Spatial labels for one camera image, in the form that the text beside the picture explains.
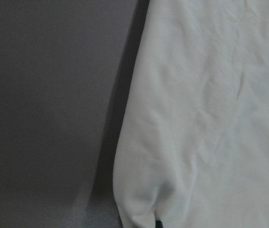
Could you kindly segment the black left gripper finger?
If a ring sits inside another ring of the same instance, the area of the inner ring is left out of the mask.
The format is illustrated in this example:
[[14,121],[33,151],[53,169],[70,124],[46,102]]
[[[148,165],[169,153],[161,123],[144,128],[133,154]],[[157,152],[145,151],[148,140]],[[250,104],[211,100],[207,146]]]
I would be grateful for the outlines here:
[[160,220],[156,220],[155,228],[162,228],[162,222]]

